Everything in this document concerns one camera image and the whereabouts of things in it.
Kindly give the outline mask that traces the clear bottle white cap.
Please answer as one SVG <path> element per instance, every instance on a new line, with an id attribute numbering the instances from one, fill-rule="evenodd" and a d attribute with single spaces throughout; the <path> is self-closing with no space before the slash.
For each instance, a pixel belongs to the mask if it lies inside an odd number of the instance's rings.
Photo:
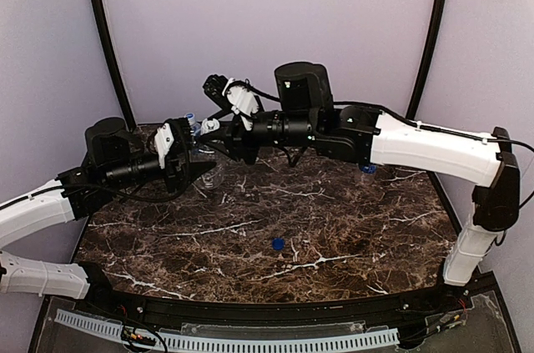
<path id="1" fill-rule="evenodd" d="M 224 166 L 220 154 L 215 149 L 210 148 L 205 144 L 199 142 L 199 137 L 211 133 L 220 128 L 218 119 L 204 119 L 202 123 L 195 123 L 193 125 L 193 136 L 195 147 L 193 148 L 191 158 L 193 161 L 214 161 L 216 165 L 213 169 L 202 174 L 194 181 L 194 184 L 204 190 L 211 190 L 218 188 L 224 178 Z"/>

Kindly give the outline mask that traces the blue bottle cap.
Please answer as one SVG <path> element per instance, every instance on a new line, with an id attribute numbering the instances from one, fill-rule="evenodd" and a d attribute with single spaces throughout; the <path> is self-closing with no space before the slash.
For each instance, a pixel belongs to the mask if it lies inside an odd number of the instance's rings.
<path id="1" fill-rule="evenodd" d="M 285 240 L 282 238 L 273 238 L 271 246 L 274 250 L 280 251 L 285 247 Z"/>

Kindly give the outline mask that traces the Pepsi bottle blue label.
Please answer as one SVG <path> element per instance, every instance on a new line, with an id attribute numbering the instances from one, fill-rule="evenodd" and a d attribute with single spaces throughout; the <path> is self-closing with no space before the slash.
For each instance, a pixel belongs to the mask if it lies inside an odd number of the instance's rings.
<path id="1" fill-rule="evenodd" d="M 375 164 L 359 164 L 356 172 L 355 180 L 357 184 L 369 185 L 375 181 L 377 166 Z"/>

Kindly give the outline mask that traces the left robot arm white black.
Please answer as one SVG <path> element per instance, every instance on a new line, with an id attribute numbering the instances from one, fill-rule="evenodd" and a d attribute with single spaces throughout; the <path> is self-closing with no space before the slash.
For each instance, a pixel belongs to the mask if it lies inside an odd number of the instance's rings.
<path id="1" fill-rule="evenodd" d="M 1 205 L 1 246 L 56 224 L 84 219 L 121 197 L 149 202 L 129 187 L 161 180 L 168 192 L 154 202 L 178 198 L 191 183 L 214 168 L 214 161 L 190 158 L 194 139 L 185 118 L 169 119 L 152 137 L 154 148 L 126 129 L 118 117 L 98 121 L 85 131 L 87 153 L 80 166 Z M 111 285 L 92 263 L 58 264 L 1 253 L 1 291 L 59 295 L 83 300 Z"/>

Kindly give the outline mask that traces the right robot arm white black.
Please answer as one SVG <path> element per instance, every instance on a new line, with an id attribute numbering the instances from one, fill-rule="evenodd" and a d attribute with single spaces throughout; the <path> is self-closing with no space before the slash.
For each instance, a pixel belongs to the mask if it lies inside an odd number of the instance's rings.
<path id="1" fill-rule="evenodd" d="M 260 148 L 313 149 L 358 165 L 397 165 L 448 174 L 473 186 L 471 215 L 446 257 L 446 285 L 466 285 L 492 241 L 518 220 L 521 171 L 503 128 L 462 132 L 406 119 L 371 103 L 337 103 L 327 69 L 293 62 L 275 70 L 280 108 L 267 111 L 250 83 L 213 74 L 204 94 L 232 121 L 209 132 L 233 160 L 253 164 Z"/>

